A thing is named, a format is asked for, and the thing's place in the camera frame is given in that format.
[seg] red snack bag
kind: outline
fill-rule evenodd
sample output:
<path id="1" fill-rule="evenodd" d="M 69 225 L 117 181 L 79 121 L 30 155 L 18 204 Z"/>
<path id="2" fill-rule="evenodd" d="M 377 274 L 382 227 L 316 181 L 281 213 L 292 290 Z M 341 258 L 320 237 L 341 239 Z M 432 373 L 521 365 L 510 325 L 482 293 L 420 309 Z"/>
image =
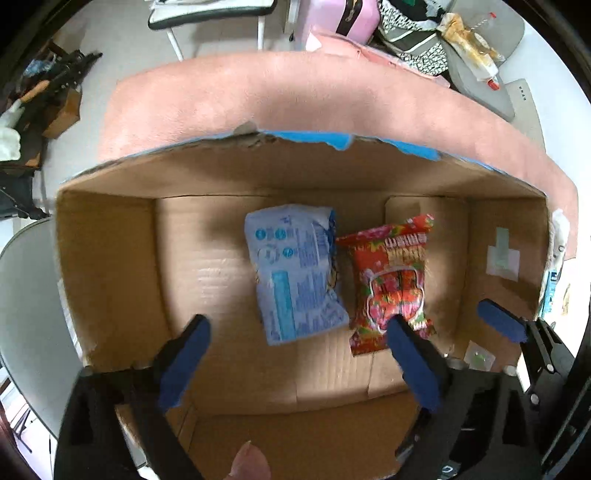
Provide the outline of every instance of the red snack bag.
<path id="1" fill-rule="evenodd" d="M 357 308 L 349 343 L 353 355 L 387 348 L 386 325 L 400 313 L 421 337 L 433 332 L 425 318 L 425 247 L 433 226 L 431 215 L 402 225 L 384 225 L 337 238 L 349 248 L 355 272 Z"/>

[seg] gray ironing board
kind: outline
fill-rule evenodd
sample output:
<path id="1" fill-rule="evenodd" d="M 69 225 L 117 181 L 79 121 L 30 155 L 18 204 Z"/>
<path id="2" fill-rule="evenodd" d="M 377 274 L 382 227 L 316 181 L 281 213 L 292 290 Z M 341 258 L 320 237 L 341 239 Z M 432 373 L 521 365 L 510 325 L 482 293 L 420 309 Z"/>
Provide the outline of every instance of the gray ironing board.
<path id="1" fill-rule="evenodd" d="M 484 39 L 499 53 L 508 58 L 523 38 L 523 19 L 502 0 L 454 0 L 449 11 L 462 17 L 464 25 L 475 25 L 487 12 L 496 15 L 495 25 L 476 28 Z M 441 39 L 447 54 L 449 75 L 458 91 L 470 97 L 508 122 L 515 116 L 509 93 L 499 75 L 500 90 L 492 90 L 486 83 L 478 82 L 473 73 L 456 53 L 453 47 Z"/>

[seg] white cloth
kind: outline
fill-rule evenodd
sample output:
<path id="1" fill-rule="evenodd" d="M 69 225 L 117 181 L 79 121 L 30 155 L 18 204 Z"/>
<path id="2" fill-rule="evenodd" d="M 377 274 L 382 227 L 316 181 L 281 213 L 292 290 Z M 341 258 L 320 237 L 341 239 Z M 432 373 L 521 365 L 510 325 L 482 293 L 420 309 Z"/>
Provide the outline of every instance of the white cloth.
<path id="1" fill-rule="evenodd" d="M 22 106 L 21 99 L 18 99 L 8 110 L 0 115 L 0 127 L 14 127 L 24 111 L 25 108 Z"/>
<path id="2" fill-rule="evenodd" d="M 21 158 L 21 136 L 8 127 L 0 127 L 0 161 Z"/>

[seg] cardboard box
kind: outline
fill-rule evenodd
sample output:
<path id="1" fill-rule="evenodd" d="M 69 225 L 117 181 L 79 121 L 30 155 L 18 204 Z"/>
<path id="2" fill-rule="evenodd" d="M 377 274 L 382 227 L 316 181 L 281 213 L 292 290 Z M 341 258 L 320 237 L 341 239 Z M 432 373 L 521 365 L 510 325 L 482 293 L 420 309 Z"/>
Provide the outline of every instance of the cardboard box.
<path id="1" fill-rule="evenodd" d="M 55 109 L 55 112 L 53 108 L 50 109 L 51 111 L 48 114 L 51 115 L 52 120 L 43 132 L 43 136 L 55 140 L 80 120 L 81 101 L 82 93 L 70 88 L 64 105 L 59 110 Z"/>
<path id="2" fill-rule="evenodd" d="M 519 346 L 487 327 L 476 305 L 488 297 L 533 317 L 548 252 L 547 199 L 449 155 L 433 161 L 363 138 L 338 151 L 265 134 L 112 161 L 60 190 L 61 271 L 91 365 L 145 363 L 195 313 L 210 318 L 211 347 L 183 405 L 168 414 L 206 479 L 224 478 L 247 440 L 265 453 L 274 479 L 385 477 L 417 411 L 389 352 L 353 358 L 347 329 L 266 344 L 243 225 L 248 212 L 285 203 L 334 207 L 340 234 L 432 213 L 433 341 L 463 357 L 472 340 L 496 356 L 499 371 L 516 364 Z M 508 230 L 511 265 L 487 273 L 498 228 Z M 352 311 L 349 261 L 342 253 L 339 261 Z"/>

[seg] plastic bag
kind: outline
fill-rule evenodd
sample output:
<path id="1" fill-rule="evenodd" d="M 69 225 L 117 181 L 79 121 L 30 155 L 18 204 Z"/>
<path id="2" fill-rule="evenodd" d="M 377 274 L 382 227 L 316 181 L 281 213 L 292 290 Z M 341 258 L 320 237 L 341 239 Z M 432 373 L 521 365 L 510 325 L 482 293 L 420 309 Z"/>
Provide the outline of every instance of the plastic bag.
<path id="1" fill-rule="evenodd" d="M 267 342 L 291 342 L 349 323 L 336 294 L 335 212 L 284 205 L 246 216 Z"/>
<path id="2" fill-rule="evenodd" d="M 390 318 L 402 314 L 421 337 L 433 332 L 425 318 L 424 279 L 427 234 L 431 215 L 420 215 L 402 225 L 384 225 L 337 238 L 349 248 L 355 271 L 357 306 L 349 341 L 353 355 L 387 348 L 385 332 Z"/>
<path id="3" fill-rule="evenodd" d="M 395 69 L 407 70 L 424 79 L 432 80 L 442 87 L 449 88 L 449 82 L 442 76 L 426 75 L 418 69 L 409 66 L 398 57 L 384 53 L 376 48 L 361 45 L 350 38 L 322 30 L 318 27 L 312 27 L 308 40 L 306 42 L 306 51 L 319 51 L 341 57 L 350 57 L 361 61 L 370 61 Z"/>
<path id="4" fill-rule="evenodd" d="M 460 15 L 445 14 L 437 29 L 470 68 L 476 80 L 486 82 L 493 90 L 500 88 L 496 78 L 499 69 L 493 59 L 502 61 L 504 57 L 491 48 L 482 36 L 465 28 Z"/>

